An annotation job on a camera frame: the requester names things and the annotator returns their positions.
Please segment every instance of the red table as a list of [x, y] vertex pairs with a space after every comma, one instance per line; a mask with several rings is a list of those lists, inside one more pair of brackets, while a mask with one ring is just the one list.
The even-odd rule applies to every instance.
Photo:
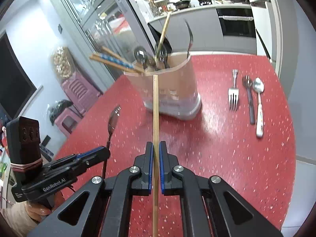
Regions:
[[[286, 97], [271, 64], [265, 57], [252, 55], [203, 55], [192, 58], [202, 109], [195, 119], [180, 121], [161, 115], [160, 140], [168, 152], [196, 175], [219, 175], [276, 227], [281, 228], [290, 203], [295, 174], [295, 138]], [[240, 90], [237, 112], [229, 111], [228, 88], [232, 69], [238, 69]], [[262, 94], [264, 136], [256, 138], [249, 124], [249, 108], [243, 75], [259, 76]], [[253, 92], [257, 115], [257, 94]], [[153, 116], [129, 80], [122, 76], [99, 98], [61, 148], [58, 157], [82, 153], [106, 145], [108, 116], [116, 104], [121, 116], [112, 137], [111, 158], [106, 176], [131, 166], [135, 156], [144, 153], [153, 140]], [[81, 175], [78, 189], [95, 175], [102, 164]], [[182, 236], [178, 197], [159, 196], [160, 236]], [[133, 200], [130, 236], [152, 234], [152, 197]]]

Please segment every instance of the metal screw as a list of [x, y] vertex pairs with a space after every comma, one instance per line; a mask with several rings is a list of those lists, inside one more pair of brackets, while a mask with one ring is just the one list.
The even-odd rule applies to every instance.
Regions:
[[175, 170], [175, 172], [182, 172], [183, 166], [178, 165], [178, 166], [175, 166], [173, 169]]
[[137, 173], [139, 171], [139, 167], [137, 167], [137, 166], [131, 166], [130, 167], [130, 172], [131, 173]]
[[217, 176], [217, 175], [213, 175], [213, 176], [211, 177], [211, 181], [212, 181], [213, 183], [220, 183], [221, 180], [222, 180], [222, 179], [221, 179], [219, 176]]
[[95, 176], [92, 178], [92, 183], [97, 184], [97, 183], [101, 183], [102, 178], [100, 176]]

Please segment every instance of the utensil holder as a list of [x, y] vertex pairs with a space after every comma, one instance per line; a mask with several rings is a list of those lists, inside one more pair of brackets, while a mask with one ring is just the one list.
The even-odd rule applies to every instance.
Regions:
[[153, 110], [153, 75], [158, 75], [159, 112], [180, 120], [193, 119], [201, 108], [201, 96], [193, 70], [191, 55], [169, 54], [169, 69], [144, 74], [124, 72], [141, 94], [144, 105]]

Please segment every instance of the sleeve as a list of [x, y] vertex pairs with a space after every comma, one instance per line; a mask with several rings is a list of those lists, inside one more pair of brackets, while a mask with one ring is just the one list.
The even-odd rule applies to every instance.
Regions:
[[12, 208], [0, 211], [7, 224], [19, 237], [25, 237], [37, 226], [37, 223], [27, 214], [24, 202], [15, 203]]

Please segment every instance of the built-in oven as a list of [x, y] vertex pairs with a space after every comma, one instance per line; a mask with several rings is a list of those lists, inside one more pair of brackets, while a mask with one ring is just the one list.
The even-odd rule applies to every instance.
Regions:
[[223, 36], [256, 38], [256, 28], [250, 8], [216, 9]]

